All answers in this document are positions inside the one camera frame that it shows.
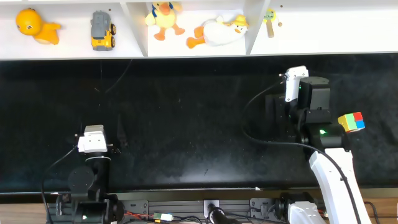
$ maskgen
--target black table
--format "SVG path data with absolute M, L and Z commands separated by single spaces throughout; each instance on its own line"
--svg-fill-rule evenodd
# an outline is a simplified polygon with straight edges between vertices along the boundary
M 114 156 L 112 192 L 137 189 L 316 187 L 297 147 L 249 142 L 240 132 L 243 106 L 289 67 L 331 81 L 334 118 L 360 111 L 366 129 L 349 135 L 360 187 L 398 185 L 398 56 L 39 61 L 0 63 L 0 192 L 38 192 L 46 167 L 86 125 L 103 124 L 115 139 L 118 116 L 130 148 Z M 284 86 L 270 93 L 283 93 Z M 251 106 L 263 119 L 264 102 Z M 251 122 L 259 126 L 261 122 Z M 45 181 L 67 190 L 84 158 L 68 156 Z

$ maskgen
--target toy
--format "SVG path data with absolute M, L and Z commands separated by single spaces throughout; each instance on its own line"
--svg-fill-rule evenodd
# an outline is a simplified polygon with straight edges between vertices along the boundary
M 24 9 L 17 15 L 17 27 L 19 32 L 31 35 L 41 44 L 58 44 L 57 29 L 61 29 L 60 24 L 44 22 L 36 10 Z
M 203 26 L 195 29 L 195 37 L 187 39 L 190 49 L 198 44 L 208 44 L 210 46 L 222 46 L 230 44 L 244 36 L 248 31 L 249 24 L 243 15 L 238 15 L 231 23 L 224 22 L 220 16 L 217 20 L 206 21 Z
M 361 112 L 343 115 L 338 118 L 338 123 L 344 127 L 347 133 L 365 128 Z
M 160 27 L 160 32 L 154 35 L 157 40 L 165 40 L 165 32 L 168 28 L 173 28 L 175 35 L 181 35 L 185 32 L 185 29 L 179 28 L 175 23 L 177 21 L 177 16 L 175 15 L 174 9 L 177 12 L 181 12 L 181 4 L 177 2 L 152 3 L 152 11 L 145 18 L 145 23 L 148 26 L 156 24 Z
M 116 34 L 116 26 L 111 22 L 111 17 L 103 11 L 93 13 L 91 22 L 91 44 L 93 50 L 112 50 L 116 41 L 113 35 Z
M 264 22 L 267 25 L 267 31 L 268 31 L 268 37 L 273 38 L 274 35 L 274 29 L 272 28 L 272 22 L 276 18 L 276 12 L 273 9 L 268 9 L 266 15 L 264 16 Z

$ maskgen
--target red square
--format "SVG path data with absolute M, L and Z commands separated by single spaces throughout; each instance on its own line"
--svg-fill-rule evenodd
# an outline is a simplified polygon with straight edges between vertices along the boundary
M 361 112 L 356 112 L 356 113 L 354 113 L 354 120 L 355 120 L 355 121 L 361 121 L 361 120 L 363 120 Z

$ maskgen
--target wooden handle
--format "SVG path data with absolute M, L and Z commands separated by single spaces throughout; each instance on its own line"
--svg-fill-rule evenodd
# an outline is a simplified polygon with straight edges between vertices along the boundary
M 268 31 L 268 37 L 273 38 L 274 35 L 274 29 L 272 28 L 272 22 L 271 20 L 267 20 L 267 31 Z

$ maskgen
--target colorful cube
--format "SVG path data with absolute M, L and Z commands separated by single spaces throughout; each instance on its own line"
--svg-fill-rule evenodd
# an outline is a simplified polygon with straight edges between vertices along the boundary
M 343 115 L 338 118 L 338 123 L 344 127 L 347 133 L 365 128 L 361 112 Z

